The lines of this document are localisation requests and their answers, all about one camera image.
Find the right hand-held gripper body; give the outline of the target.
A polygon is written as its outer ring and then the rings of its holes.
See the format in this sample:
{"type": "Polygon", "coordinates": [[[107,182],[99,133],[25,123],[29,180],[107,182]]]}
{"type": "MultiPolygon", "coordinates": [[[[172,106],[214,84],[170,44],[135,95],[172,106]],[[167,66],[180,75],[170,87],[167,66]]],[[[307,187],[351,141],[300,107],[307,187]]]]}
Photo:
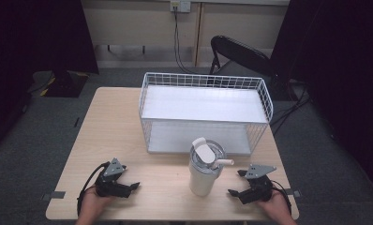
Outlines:
{"type": "Polygon", "coordinates": [[[250,188],[241,192],[239,200],[242,204],[256,201],[267,202],[272,197],[273,184],[267,174],[276,170],[275,166],[250,164],[244,178],[250,188]]]}

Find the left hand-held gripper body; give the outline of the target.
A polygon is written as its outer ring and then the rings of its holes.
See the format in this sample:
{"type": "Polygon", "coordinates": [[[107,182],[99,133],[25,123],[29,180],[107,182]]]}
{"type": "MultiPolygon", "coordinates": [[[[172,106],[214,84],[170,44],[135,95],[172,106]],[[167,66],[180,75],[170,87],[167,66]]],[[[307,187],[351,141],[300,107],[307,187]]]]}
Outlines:
{"type": "Polygon", "coordinates": [[[126,185],[119,184],[117,180],[120,178],[121,168],[125,167],[120,161],[114,157],[108,162],[102,172],[99,173],[95,182],[97,194],[100,197],[115,196],[120,198],[128,198],[131,191],[126,185]]]}

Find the white tumbler cup with straw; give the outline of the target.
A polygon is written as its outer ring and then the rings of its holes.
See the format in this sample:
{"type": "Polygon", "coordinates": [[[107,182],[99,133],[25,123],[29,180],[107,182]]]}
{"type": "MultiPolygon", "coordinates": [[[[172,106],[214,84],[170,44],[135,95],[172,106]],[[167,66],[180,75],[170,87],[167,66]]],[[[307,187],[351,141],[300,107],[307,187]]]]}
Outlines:
{"type": "Polygon", "coordinates": [[[214,141],[201,137],[192,142],[189,155],[189,188],[197,196],[207,196],[227,165],[233,160],[227,158],[223,148],[214,141]]]}

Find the white wire shelf rack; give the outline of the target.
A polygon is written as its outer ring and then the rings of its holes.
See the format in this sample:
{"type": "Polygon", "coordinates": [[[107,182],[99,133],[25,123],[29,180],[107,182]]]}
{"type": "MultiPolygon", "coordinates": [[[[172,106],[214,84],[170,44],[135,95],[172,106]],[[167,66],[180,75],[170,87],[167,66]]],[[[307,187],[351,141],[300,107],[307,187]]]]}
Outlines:
{"type": "Polygon", "coordinates": [[[187,153],[200,137],[249,156],[273,117],[262,78],[147,72],[139,100],[149,153],[187,153]]]}

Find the person's right hand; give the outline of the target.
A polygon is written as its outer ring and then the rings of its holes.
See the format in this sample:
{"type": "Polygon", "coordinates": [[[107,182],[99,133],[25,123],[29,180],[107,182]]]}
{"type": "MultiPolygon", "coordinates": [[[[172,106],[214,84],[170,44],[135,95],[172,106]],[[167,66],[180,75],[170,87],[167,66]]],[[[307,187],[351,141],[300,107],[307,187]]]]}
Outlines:
{"type": "Polygon", "coordinates": [[[278,190],[272,191],[272,197],[270,200],[267,202],[258,201],[256,202],[256,205],[258,205],[267,216],[275,222],[278,222],[281,218],[292,218],[286,200],[278,190]]]}

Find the person's left hand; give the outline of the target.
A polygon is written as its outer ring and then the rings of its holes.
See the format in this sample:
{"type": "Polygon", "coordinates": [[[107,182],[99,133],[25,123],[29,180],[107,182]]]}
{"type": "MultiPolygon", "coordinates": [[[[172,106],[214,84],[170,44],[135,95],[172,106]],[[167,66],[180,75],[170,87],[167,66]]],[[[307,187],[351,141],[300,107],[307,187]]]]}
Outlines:
{"type": "Polygon", "coordinates": [[[89,187],[83,196],[81,211],[78,220],[95,221],[104,211],[105,207],[114,200],[113,196],[100,197],[95,186],[89,187]]]}

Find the grey tape strip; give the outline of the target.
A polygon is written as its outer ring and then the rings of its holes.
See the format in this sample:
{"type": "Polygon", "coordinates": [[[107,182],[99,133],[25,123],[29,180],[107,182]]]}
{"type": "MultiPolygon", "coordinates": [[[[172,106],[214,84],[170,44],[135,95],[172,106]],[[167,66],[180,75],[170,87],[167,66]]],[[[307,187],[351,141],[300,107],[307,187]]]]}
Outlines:
{"type": "Polygon", "coordinates": [[[65,194],[64,191],[52,191],[51,193],[43,194],[41,199],[49,202],[51,199],[63,199],[65,194]]]}
{"type": "Polygon", "coordinates": [[[292,195],[294,198],[301,197],[301,192],[299,190],[293,190],[291,188],[285,189],[287,195],[292,195]]]}

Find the dark stand base yellow stripes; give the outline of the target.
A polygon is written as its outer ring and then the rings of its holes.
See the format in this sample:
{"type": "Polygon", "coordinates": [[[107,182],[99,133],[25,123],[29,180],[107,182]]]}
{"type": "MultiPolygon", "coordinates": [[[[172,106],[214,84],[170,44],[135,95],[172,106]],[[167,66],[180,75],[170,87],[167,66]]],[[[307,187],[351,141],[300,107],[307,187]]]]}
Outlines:
{"type": "Polygon", "coordinates": [[[46,74],[47,80],[37,87],[31,87],[29,94],[38,92],[45,98],[77,98],[89,78],[86,73],[67,70],[51,70],[46,74]]]}

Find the black folding chair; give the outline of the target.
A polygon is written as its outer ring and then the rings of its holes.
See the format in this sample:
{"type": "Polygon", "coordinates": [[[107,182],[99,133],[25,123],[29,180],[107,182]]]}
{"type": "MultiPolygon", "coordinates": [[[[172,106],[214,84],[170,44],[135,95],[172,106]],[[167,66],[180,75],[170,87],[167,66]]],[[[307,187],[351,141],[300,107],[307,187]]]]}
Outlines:
{"type": "Polygon", "coordinates": [[[214,36],[211,39],[211,48],[214,55],[210,74],[215,73],[215,68],[221,70],[219,55],[224,56],[236,64],[260,73],[261,75],[276,77],[270,59],[262,52],[240,41],[226,36],[214,36]]]}

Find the black curtain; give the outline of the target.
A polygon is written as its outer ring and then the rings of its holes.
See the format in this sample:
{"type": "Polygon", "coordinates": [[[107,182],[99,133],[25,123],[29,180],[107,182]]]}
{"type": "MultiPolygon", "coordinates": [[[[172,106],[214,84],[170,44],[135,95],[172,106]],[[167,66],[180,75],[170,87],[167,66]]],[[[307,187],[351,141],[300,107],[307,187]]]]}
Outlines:
{"type": "Polygon", "coordinates": [[[271,61],[307,84],[373,183],[373,0],[290,0],[271,61]]]}
{"type": "Polygon", "coordinates": [[[0,142],[51,70],[98,73],[82,0],[0,0],[0,142]]]}

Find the white wall socket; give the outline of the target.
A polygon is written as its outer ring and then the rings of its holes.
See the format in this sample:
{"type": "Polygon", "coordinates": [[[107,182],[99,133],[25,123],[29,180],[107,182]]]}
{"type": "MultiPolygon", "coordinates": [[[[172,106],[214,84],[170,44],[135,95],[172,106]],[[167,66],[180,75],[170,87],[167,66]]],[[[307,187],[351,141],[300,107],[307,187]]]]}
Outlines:
{"type": "Polygon", "coordinates": [[[187,0],[171,0],[170,1],[171,12],[189,13],[190,10],[191,10],[190,1],[187,1],[187,0]]]}

